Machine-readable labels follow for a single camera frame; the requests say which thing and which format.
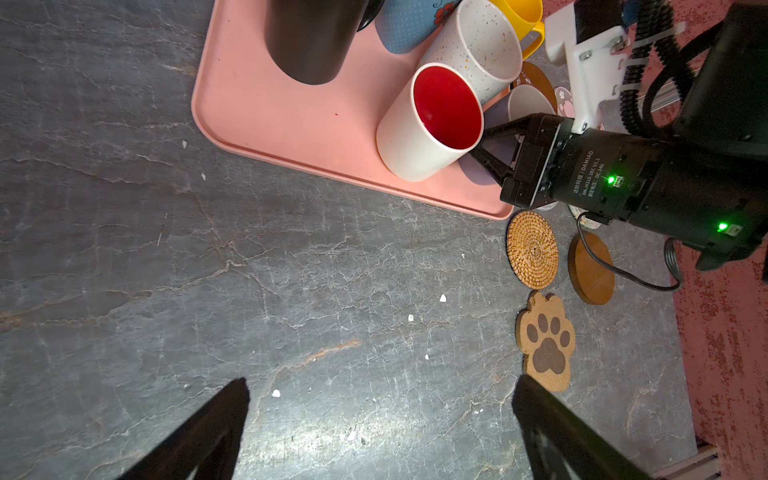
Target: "cup rim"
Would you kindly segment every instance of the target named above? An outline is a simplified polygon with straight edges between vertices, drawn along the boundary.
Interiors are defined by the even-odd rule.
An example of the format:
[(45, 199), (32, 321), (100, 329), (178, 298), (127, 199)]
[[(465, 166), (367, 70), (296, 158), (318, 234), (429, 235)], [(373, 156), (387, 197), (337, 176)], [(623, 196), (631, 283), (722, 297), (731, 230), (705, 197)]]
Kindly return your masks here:
[(509, 119), (509, 121), (512, 121), (511, 115), (509, 114), (509, 102), (512, 100), (512, 95), (515, 93), (515, 90), (518, 90), (518, 91), (523, 90), (523, 92), (525, 92), (529, 88), (532, 88), (538, 94), (538, 96), (541, 97), (542, 100), (544, 100), (544, 103), (546, 103), (546, 105), (549, 106), (550, 110), (552, 110), (552, 112), (542, 112), (542, 113), (549, 113), (551, 115), (557, 114), (557, 111), (554, 108), (552, 108), (552, 104), (549, 103), (549, 99), (547, 98), (546, 95), (544, 95), (544, 93), (541, 92), (541, 90), (539, 90), (538, 88), (534, 87), (533, 85), (522, 84), (522, 85), (518, 85), (515, 88), (512, 88), (509, 91), (509, 93), (507, 94), (507, 101), (506, 101), (506, 104), (507, 104), (507, 119)]
[[(478, 112), (480, 112), (480, 132), (478, 133), (478, 137), (475, 140), (475, 143), (472, 144), (472, 146), (469, 147), (469, 148), (459, 150), (459, 149), (456, 149), (456, 148), (453, 148), (453, 147), (449, 147), (448, 145), (442, 143), (440, 140), (435, 138), (435, 136), (432, 135), (432, 132), (427, 130), (426, 125), (424, 125), (424, 122), (422, 121), (421, 117), (419, 116), (419, 111), (416, 110), (416, 101), (415, 101), (415, 97), (414, 97), (414, 94), (413, 94), (413, 90), (414, 90), (414, 88), (416, 86), (416, 79), (419, 77), (419, 75), (424, 70), (426, 70), (427, 68), (430, 68), (430, 67), (440, 67), (440, 68), (444, 68), (446, 70), (450, 70), (454, 75), (456, 75), (458, 78), (462, 79), (462, 81), (467, 86), (467, 88), (469, 88), (469, 91), (475, 97), (475, 102), (477, 102), (477, 106), (478, 106)], [(437, 144), (438, 146), (440, 146), (441, 148), (443, 148), (443, 149), (445, 149), (445, 150), (447, 150), (449, 152), (455, 152), (455, 153), (461, 153), (461, 152), (466, 153), (466, 152), (470, 151), (472, 148), (475, 148), (475, 147), (478, 146), (478, 144), (480, 143), (480, 140), (482, 139), (483, 131), (485, 131), (484, 112), (482, 110), (482, 104), (480, 103), (480, 98), (478, 97), (477, 92), (475, 92), (475, 89), (472, 88), (472, 86), (469, 84), (469, 82), (466, 80), (466, 78), (464, 78), (462, 76), (462, 74), (460, 74), (455, 68), (453, 68), (451, 66), (448, 66), (446, 64), (438, 63), (436, 61), (433, 61), (433, 62), (424, 64), (421, 67), (419, 67), (419, 69), (416, 70), (416, 73), (413, 74), (413, 76), (411, 77), (411, 82), (410, 83), (411, 84), (410, 84), (410, 87), (409, 87), (409, 93), (410, 93), (410, 95), (409, 95), (410, 96), (410, 102), (409, 103), (410, 103), (411, 111), (413, 112), (415, 117), (417, 119), (419, 119), (419, 122), (418, 122), (419, 123), (419, 128), (422, 129), (422, 132), (425, 133), (427, 135), (427, 137), (430, 140), (432, 140), (433, 143)]]
[[(498, 5), (496, 5), (495, 3), (493, 3), (493, 2), (490, 2), (490, 0), (485, 0), (485, 1), (486, 1), (486, 2), (487, 2), (487, 3), (488, 3), (488, 4), (489, 4), (489, 5), (492, 7), (492, 8), (495, 8), (495, 10), (496, 10), (496, 13), (498, 14), (498, 16), (502, 17), (502, 20), (503, 20), (504, 22), (506, 22), (506, 25), (508, 25), (508, 26), (509, 26), (509, 30), (510, 30), (510, 31), (511, 31), (511, 33), (512, 33), (512, 37), (513, 37), (515, 40), (517, 40), (517, 39), (518, 39), (518, 33), (515, 31), (515, 27), (514, 27), (514, 26), (512, 26), (512, 23), (509, 21), (509, 18), (507, 18), (507, 15), (505, 15), (505, 14), (504, 14), (504, 12), (503, 12), (503, 11), (502, 11), (502, 10), (501, 10), (501, 9), (498, 7)], [(516, 79), (518, 76), (520, 76), (520, 71), (522, 71), (522, 66), (523, 66), (523, 51), (522, 51), (522, 47), (520, 46), (520, 41), (518, 41), (518, 43), (517, 43), (517, 46), (518, 46), (518, 51), (520, 52), (520, 55), (518, 55), (518, 57), (520, 58), (520, 62), (519, 62), (519, 64), (520, 64), (520, 68), (519, 68), (519, 69), (520, 69), (520, 71), (518, 72), (518, 74), (517, 74), (517, 75), (515, 75), (515, 76), (513, 76), (513, 77), (510, 77), (510, 78), (500, 78), (500, 77), (497, 77), (496, 75), (492, 74), (490, 71), (486, 70), (486, 69), (485, 69), (485, 68), (484, 68), (482, 65), (480, 65), (480, 62), (479, 62), (479, 61), (477, 61), (477, 59), (475, 58), (475, 56), (472, 54), (472, 51), (471, 51), (471, 50), (469, 50), (469, 46), (467, 45), (467, 41), (464, 39), (464, 34), (462, 33), (462, 24), (461, 24), (461, 22), (459, 21), (459, 18), (458, 18), (458, 16), (459, 16), (459, 15), (462, 13), (462, 10), (464, 9), (464, 7), (465, 7), (466, 5), (469, 5), (469, 4), (471, 4), (471, 3), (472, 3), (472, 0), (464, 0), (463, 2), (461, 2), (460, 4), (458, 4), (458, 7), (457, 7), (456, 11), (455, 11), (455, 12), (454, 12), (454, 14), (453, 14), (453, 15), (456, 15), (456, 31), (458, 32), (458, 39), (459, 39), (459, 40), (461, 40), (461, 42), (462, 42), (462, 46), (463, 46), (463, 47), (464, 47), (464, 49), (465, 49), (465, 50), (466, 50), (466, 51), (469, 53), (469, 57), (472, 59), (472, 62), (473, 62), (473, 63), (474, 63), (474, 64), (475, 64), (475, 65), (476, 65), (478, 68), (480, 68), (480, 70), (481, 70), (481, 71), (482, 71), (484, 74), (488, 75), (488, 76), (489, 76), (490, 78), (492, 78), (493, 80), (496, 80), (496, 81), (499, 81), (499, 82), (504, 82), (504, 83), (512, 83), (512, 82), (513, 82), (513, 81), (514, 81), (514, 80), (515, 80), (515, 79)]]
[(517, 9), (515, 9), (514, 5), (509, 0), (494, 0), (493, 1), (494, 5), (495, 5), (496, 2), (503, 3), (506, 6), (506, 8), (508, 8), (509, 11), (512, 14), (514, 14), (517, 18), (520, 18), (525, 23), (528, 23), (531, 27), (533, 25), (536, 25), (537, 22), (540, 22), (541, 21), (541, 17), (544, 16), (544, 4), (543, 4), (543, 2), (541, 0), (537, 0), (535, 2), (532, 2), (531, 0), (528, 0), (529, 4), (535, 3), (536, 7), (537, 7), (536, 10), (535, 10), (536, 11), (535, 15), (531, 15), (531, 17), (528, 17), (528, 18), (526, 18), (523, 15), (521, 15), (520, 12)]

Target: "robotic arm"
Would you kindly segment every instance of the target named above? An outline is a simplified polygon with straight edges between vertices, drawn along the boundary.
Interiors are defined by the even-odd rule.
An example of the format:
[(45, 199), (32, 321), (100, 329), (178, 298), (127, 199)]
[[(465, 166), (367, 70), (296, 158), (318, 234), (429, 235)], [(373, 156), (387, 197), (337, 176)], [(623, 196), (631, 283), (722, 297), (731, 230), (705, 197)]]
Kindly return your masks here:
[[(602, 15), (589, 13), (597, 3)], [(659, 43), (645, 5), (670, 7), (657, 0), (641, 6), (640, 22), (645, 18), (651, 28), (646, 25), (646, 45), (627, 58), (614, 54), (627, 39), (620, 4), (606, 3), (577, 0), (546, 21), (550, 59), (568, 63), (576, 119), (534, 114), (486, 130), (483, 141), (524, 137), (512, 167), (483, 141), (472, 155), (502, 186), (507, 203), (536, 208), (560, 200), (589, 210), (592, 220), (619, 219), (661, 233), (699, 250), (699, 270), (747, 258), (768, 233), (768, 6), (731, 6), (718, 35), (710, 32), (714, 43), (704, 45), (710, 53), (692, 88), (682, 89), (679, 117), (659, 129), (640, 116), (637, 90), (647, 63), (642, 51), (647, 57)], [(672, 48), (662, 60), (692, 58), (686, 48)], [(664, 70), (678, 91), (686, 70), (671, 63)], [(620, 96), (632, 134), (595, 129), (600, 102)]]

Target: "metal screw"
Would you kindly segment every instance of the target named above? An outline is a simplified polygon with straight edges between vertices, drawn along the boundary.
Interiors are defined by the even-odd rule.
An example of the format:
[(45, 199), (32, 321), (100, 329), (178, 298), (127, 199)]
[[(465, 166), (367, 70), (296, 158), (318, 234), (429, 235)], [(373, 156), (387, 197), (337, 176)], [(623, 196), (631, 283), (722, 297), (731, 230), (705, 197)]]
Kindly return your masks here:
[(624, 40), (624, 37), (617, 37), (614, 39), (614, 43), (611, 45), (611, 50), (613, 52), (623, 50), (624, 47), (627, 46), (627, 42)]

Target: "yellow mug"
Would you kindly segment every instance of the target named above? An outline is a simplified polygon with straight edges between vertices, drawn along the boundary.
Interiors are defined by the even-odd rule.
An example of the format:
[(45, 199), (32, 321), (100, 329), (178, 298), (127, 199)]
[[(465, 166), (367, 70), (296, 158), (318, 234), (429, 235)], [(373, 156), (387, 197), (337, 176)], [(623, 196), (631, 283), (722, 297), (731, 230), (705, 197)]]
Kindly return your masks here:
[(541, 0), (491, 0), (491, 3), (504, 12), (518, 34), (518, 40), (525, 38), (531, 31), (538, 33), (538, 38), (523, 51), (523, 60), (530, 57), (544, 43), (544, 22), (541, 21), (544, 9)]

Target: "coaster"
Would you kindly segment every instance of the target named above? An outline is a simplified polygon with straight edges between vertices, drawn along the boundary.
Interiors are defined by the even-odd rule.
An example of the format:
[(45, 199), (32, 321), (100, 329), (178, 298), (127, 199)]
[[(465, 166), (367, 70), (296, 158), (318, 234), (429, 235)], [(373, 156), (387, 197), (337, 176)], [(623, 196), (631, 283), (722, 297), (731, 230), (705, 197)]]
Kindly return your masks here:
[(543, 207), (539, 207), (536, 210), (540, 212), (546, 212), (548, 210), (552, 210), (558, 205), (558, 202), (552, 202), (551, 204), (546, 204)]
[(574, 101), (571, 92), (565, 87), (556, 87), (554, 96), (558, 101), (558, 115), (561, 117), (573, 118), (576, 116), (574, 111)]
[[(608, 247), (600, 237), (584, 232), (584, 239), (600, 260), (610, 265), (614, 264)], [(568, 275), (579, 297), (591, 305), (605, 305), (614, 295), (616, 275), (589, 256), (578, 234), (571, 241), (571, 247), (568, 249)]]
[(571, 383), (571, 356), (576, 350), (573, 323), (565, 317), (563, 302), (534, 292), (528, 309), (520, 312), (515, 327), (518, 346), (525, 354), (523, 371), (550, 392), (562, 392)]
[(507, 256), (528, 288), (541, 290), (558, 273), (558, 243), (544, 218), (530, 210), (515, 215), (507, 229)]
[(529, 61), (523, 62), (523, 68), (520, 71), (520, 75), (512, 82), (512, 85), (518, 87), (524, 83), (536, 87), (536, 90), (539, 90), (547, 98), (547, 101), (552, 105), (552, 109), (554, 111), (558, 110), (558, 99), (554, 93), (552, 83), (539, 67), (533, 65)]

